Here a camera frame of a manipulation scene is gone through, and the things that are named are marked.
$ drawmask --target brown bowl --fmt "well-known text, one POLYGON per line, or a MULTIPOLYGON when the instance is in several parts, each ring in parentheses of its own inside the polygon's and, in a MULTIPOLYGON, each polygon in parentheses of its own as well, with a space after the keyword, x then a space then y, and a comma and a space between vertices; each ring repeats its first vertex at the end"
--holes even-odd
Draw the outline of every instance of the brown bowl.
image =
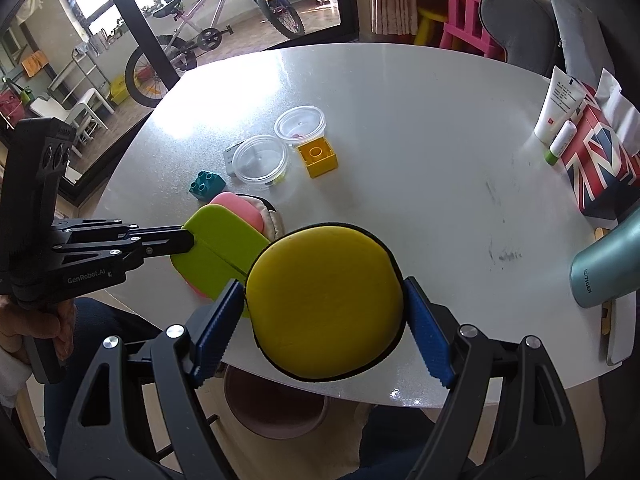
POLYGON ((309 433, 326 416, 329 399, 263 379, 229 366, 225 398, 235 418, 248 430, 273 440, 309 433))

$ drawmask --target yellow bucket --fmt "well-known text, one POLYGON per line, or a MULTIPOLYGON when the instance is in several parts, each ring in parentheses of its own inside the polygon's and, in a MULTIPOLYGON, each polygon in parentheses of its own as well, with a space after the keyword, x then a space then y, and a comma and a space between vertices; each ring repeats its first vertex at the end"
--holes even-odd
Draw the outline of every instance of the yellow bucket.
POLYGON ((111 100, 119 105, 127 97, 129 97, 129 92, 127 91, 127 85, 124 82, 124 75, 119 75, 111 83, 111 100))

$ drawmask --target blue gripper pad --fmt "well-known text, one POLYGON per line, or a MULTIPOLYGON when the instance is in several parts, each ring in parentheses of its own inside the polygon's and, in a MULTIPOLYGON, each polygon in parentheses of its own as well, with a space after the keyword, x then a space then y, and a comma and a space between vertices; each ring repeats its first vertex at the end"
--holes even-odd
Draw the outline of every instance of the blue gripper pad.
POLYGON ((195 345, 195 359, 190 373, 195 388, 202 386, 205 380, 216 373, 243 309, 244 287, 235 282, 218 297, 218 308, 195 345))
POLYGON ((450 388, 456 374, 451 367, 449 343, 429 311, 429 300, 414 278, 404 280, 404 295, 407 321, 422 360, 429 373, 450 388))

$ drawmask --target bicycle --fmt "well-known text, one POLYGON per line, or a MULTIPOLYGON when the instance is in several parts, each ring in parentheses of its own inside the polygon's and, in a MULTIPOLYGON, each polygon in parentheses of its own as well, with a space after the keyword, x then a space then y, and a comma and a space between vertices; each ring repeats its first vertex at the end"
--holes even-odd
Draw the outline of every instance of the bicycle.
MULTIPOLYGON (((182 23, 172 36, 163 34, 156 36, 158 43, 164 47, 164 53, 179 75, 192 70, 198 65, 194 52, 196 48, 203 50, 203 54, 216 49, 222 43, 223 34, 233 34, 229 25, 225 30, 217 30, 216 25, 226 0, 219 0, 209 28, 202 29, 191 21, 193 15, 206 3, 199 0, 189 10, 184 12, 180 3, 183 0, 172 0, 153 13, 155 18, 174 16, 174 20, 182 23), (189 25, 198 35, 190 41, 179 37, 185 25, 189 25)), ((267 20, 281 34, 292 40, 305 35, 305 26, 300 16, 288 0, 253 0, 267 20)), ((148 62, 141 47, 138 47, 129 57, 124 72, 125 83, 129 95, 139 104, 155 107, 167 93, 167 89, 158 74, 148 62)))

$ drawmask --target teal thermos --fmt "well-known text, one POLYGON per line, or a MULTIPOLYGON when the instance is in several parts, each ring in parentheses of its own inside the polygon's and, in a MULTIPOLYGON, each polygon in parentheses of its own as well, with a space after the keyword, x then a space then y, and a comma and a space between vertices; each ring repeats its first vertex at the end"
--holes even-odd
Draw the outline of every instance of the teal thermos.
POLYGON ((640 208, 579 252, 571 264, 575 301, 590 308, 640 288, 640 208))

